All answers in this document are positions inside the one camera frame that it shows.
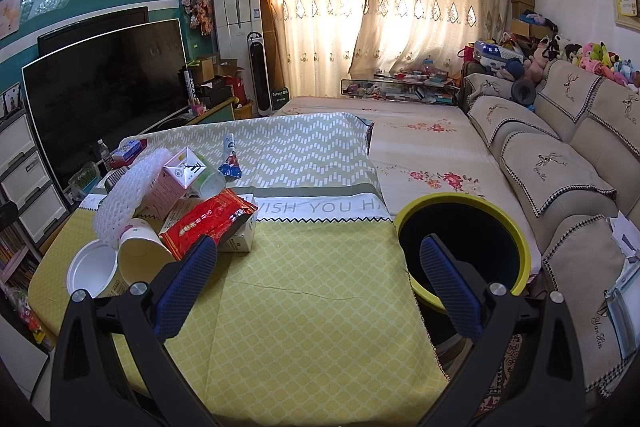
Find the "yellow tablecloth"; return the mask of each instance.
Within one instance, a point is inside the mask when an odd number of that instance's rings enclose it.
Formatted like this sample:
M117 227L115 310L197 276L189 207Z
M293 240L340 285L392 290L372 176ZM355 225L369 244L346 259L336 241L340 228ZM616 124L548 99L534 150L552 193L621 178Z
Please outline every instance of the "yellow tablecloth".
M95 238L94 215L75 211L30 285L56 334L66 270ZM142 389L126 343L116 346ZM258 222L252 252L220 254L166 347L207 408L235 425L414 425L447 384L389 221Z

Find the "television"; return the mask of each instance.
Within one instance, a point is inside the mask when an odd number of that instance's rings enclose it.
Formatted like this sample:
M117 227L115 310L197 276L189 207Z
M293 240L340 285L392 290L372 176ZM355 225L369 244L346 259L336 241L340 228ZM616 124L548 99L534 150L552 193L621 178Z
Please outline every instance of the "television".
M76 42L22 68L35 134L61 190L110 150L188 107L178 19Z
M147 6L118 10L84 19L40 35L38 37L38 56L44 57L44 55L49 55L70 44L147 22L149 22L149 8Z

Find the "sofa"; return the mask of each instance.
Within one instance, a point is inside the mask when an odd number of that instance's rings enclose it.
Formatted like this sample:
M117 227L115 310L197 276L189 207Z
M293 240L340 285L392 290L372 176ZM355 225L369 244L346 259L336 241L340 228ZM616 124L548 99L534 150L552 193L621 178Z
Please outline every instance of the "sofa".
M534 111L510 93L507 80L471 74L462 107L544 252L530 293L566 296L593 408L633 358L622 359L603 295L625 259L607 218L620 212L640 229L640 96L564 60L547 65Z

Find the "metal screw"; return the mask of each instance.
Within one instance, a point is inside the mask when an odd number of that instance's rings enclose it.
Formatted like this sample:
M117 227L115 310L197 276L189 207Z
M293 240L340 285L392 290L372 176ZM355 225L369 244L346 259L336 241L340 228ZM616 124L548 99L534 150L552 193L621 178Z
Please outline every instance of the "metal screw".
M489 291L495 296L501 297L505 293L507 293L507 288L504 287L504 284L501 284L499 282L492 282L489 285Z
M549 298L556 304L562 304L564 302L564 295L562 295L560 292L549 293Z
M85 297L86 297L86 292L84 290L76 290L71 294L71 300L73 302L84 301Z
M136 282L131 285L129 291L132 295L142 295L144 292L146 292L146 284L143 282Z

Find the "green box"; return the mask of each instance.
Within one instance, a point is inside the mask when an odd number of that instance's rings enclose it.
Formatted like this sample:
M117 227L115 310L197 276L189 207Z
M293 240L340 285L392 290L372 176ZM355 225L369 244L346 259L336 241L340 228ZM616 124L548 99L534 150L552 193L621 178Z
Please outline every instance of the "green box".
M271 108L274 111L279 110L289 102L289 89L283 87L280 91L271 91Z

